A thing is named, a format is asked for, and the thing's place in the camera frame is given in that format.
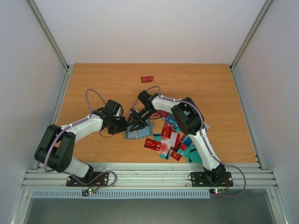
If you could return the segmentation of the teal card holder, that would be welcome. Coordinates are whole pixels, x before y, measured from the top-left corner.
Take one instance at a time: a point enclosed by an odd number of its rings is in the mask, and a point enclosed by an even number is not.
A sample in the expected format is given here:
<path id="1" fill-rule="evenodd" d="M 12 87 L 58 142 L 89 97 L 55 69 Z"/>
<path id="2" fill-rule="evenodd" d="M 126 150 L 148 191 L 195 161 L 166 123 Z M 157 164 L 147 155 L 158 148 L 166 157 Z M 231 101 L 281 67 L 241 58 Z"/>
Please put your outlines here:
<path id="1" fill-rule="evenodd" d="M 145 137 L 149 137 L 153 135 L 153 127 L 154 127 L 154 122 L 150 121 L 149 119 L 146 120 L 148 126 L 146 126 L 143 129 L 137 130 L 137 131 L 132 131 L 130 132 L 129 129 L 132 126 L 129 126 L 127 128 L 127 131 L 125 132 L 125 138 L 129 140 L 136 140 L 136 139 L 141 139 Z"/>

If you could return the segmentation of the white card red circle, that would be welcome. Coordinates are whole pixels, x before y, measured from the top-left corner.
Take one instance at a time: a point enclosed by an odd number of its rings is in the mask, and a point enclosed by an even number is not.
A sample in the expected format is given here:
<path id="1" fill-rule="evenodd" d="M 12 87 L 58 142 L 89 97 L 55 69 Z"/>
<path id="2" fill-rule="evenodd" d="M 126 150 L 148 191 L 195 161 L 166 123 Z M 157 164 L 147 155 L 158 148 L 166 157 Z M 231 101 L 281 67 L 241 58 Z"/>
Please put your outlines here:
<path id="1" fill-rule="evenodd" d="M 169 138 L 163 137 L 161 139 L 161 145 L 160 145 L 158 152 L 161 155 L 167 155 L 171 146 L 172 146 L 172 140 Z"/>

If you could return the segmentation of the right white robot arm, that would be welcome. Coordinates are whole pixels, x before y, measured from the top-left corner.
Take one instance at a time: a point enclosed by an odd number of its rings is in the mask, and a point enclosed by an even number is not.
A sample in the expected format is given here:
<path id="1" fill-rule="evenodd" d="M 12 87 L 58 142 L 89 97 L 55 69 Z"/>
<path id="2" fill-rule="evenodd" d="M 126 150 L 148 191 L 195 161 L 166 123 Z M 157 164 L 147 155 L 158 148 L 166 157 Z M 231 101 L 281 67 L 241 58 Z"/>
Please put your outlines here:
<path id="1" fill-rule="evenodd" d="M 189 97 L 173 99 L 159 93 L 150 95 L 147 91 L 142 91 L 137 100 L 144 108 L 141 111 L 136 110 L 135 105 L 130 108 L 129 131 L 145 128 L 146 120 L 156 111 L 171 113 L 181 132 L 195 145 L 203 162 L 206 180 L 211 186 L 216 185 L 224 176 L 226 169 L 212 148 L 206 134 L 204 117 L 192 99 Z"/>

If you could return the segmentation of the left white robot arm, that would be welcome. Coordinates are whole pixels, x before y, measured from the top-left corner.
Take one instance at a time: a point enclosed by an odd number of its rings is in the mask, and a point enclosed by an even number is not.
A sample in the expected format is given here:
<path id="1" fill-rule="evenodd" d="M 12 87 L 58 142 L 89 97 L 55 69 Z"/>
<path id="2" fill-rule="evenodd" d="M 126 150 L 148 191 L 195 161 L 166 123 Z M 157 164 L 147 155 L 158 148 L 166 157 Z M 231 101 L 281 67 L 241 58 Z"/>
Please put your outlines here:
<path id="1" fill-rule="evenodd" d="M 73 124 L 65 126 L 49 125 L 37 147 L 34 159 L 44 165 L 46 172 L 56 171 L 68 174 L 67 185 L 91 186 L 106 176 L 105 172 L 94 172 L 93 167 L 73 156 L 74 145 L 82 138 L 107 129 L 110 135 L 126 131 L 127 123 L 123 116 L 122 106 L 108 100 L 104 107 Z"/>

